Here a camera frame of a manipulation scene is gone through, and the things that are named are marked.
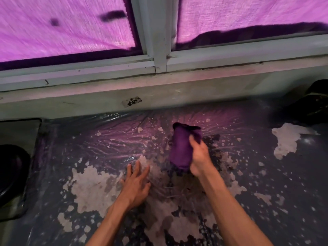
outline fabric covering window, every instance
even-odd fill
[[[133,23],[129,0],[0,0],[0,62],[103,50],[125,56],[140,49]]]
[[[328,31],[328,0],[179,0],[176,49]]]

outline window frame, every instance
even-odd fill
[[[0,91],[328,54],[328,35],[172,51],[179,0],[131,0],[144,55],[0,71]]]

